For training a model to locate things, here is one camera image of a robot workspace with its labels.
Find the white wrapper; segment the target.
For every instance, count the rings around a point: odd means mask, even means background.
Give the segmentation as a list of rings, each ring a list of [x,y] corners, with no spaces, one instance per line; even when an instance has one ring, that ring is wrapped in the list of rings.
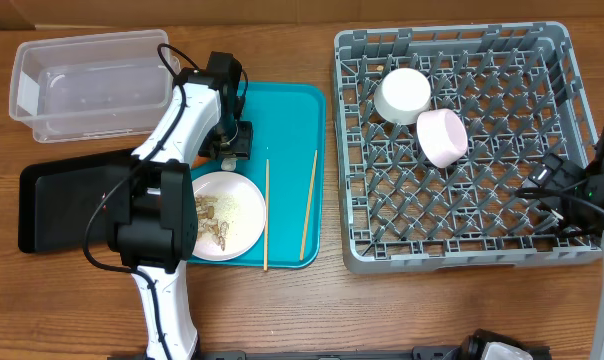
[[[237,158],[225,158],[221,162],[221,169],[223,171],[233,172],[237,168]]]

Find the orange carrot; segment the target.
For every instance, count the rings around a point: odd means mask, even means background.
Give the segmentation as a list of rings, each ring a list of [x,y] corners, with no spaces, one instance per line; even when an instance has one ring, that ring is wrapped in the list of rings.
[[[197,157],[195,158],[195,160],[193,161],[193,163],[192,163],[192,165],[191,165],[191,168],[192,168],[192,169],[198,168],[198,167],[200,167],[200,166],[202,166],[202,165],[206,164],[206,163],[207,163],[207,162],[209,162],[209,161],[210,161],[210,159],[209,159],[209,158],[207,158],[207,157],[200,157],[200,156],[197,156]]]

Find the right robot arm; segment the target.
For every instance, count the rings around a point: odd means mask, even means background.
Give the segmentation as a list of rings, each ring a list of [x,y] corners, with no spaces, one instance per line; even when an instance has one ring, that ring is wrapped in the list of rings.
[[[551,154],[538,164],[514,195],[538,200],[558,215],[559,238],[599,238],[603,278],[590,357],[604,360],[604,126],[595,145],[595,157],[586,167]]]

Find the white bowl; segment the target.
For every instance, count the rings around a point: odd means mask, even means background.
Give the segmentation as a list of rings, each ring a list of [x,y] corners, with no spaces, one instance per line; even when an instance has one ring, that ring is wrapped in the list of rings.
[[[374,93],[374,106],[386,121],[411,125],[429,109],[431,86],[425,75],[412,68],[389,72]]]

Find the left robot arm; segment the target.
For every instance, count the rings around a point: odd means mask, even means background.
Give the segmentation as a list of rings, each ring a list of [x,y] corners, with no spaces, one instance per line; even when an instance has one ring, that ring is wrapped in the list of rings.
[[[230,53],[171,71],[173,98],[150,137],[110,166],[114,181],[94,214],[105,219],[116,271],[131,275],[143,304],[145,359],[194,359],[198,332],[189,314],[186,265],[198,235],[191,167],[199,156],[247,160],[253,127],[241,118],[248,77]]]

